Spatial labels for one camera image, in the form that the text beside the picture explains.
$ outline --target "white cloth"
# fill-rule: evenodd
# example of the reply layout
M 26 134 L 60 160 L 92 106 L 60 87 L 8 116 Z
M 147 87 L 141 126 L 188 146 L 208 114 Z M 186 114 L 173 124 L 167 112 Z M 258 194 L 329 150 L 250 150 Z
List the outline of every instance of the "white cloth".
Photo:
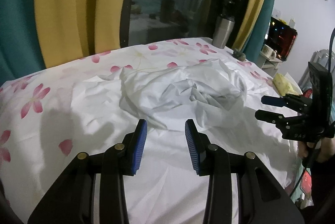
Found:
M 268 76 L 199 38 L 119 49 L 19 81 L 0 92 L 0 140 L 11 132 L 0 144 L 10 153 L 0 177 L 24 222 L 77 153 L 106 151 L 140 118 L 149 125 L 141 166 L 124 177 L 131 223 L 202 223 L 208 177 L 192 168 L 184 133 L 189 118 L 228 152 L 255 152 L 282 186 L 293 177 L 296 143 L 254 113 L 296 113 L 263 105 L 263 95 L 276 96 Z M 233 182 L 233 223 L 236 194 Z

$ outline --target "white bed sheet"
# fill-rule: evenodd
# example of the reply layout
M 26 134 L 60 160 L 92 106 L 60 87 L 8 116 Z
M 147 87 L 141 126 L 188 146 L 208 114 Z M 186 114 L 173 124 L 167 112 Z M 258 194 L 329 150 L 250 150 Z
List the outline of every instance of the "white bed sheet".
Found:
M 296 113 L 262 105 L 263 95 L 277 96 L 271 78 L 251 62 L 238 62 L 231 52 L 200 38 L 170 40 L 108 51 L 6 82 L 0 88 L 0 178 L 14 212 L 26 223 L 77 153 L 104 152 L 132 132 L 139 118 L 146 118 L 149 127 L 140 169 L 134 177 L 124 177 L 130 222 L 202 223 L 208 177 L 198 177 L 193 170 L 180 128 L 190 117 L 173 117 L 169 110 L 155 116 L 125 105 L 124 99 L 134 94 L 130 84 L 136 82 L 129 82 L 130 75 L 142 77 L 167 68 L 166 72 L 191 70 L 196 75 L 197 68 L 199 74 L 203 70 L 196 65 L 200 63 L 224 64 L 244 80 L 246 90 L 243 119 L 222 126 L 213 122 L 217 121 L 214 116 L 203 117 L 203 123 L 196 123 L 198 130 L 228 152 L 255 152 L 280 184 L 287 186 L 296 170 L 296 143 L 283 140 L 274 125 L 257 121 L 254 112 Z M 97 207 L 94 211 L 96 222 Z M 233 183 L 233 223 L 237 223 L 237 212 Z

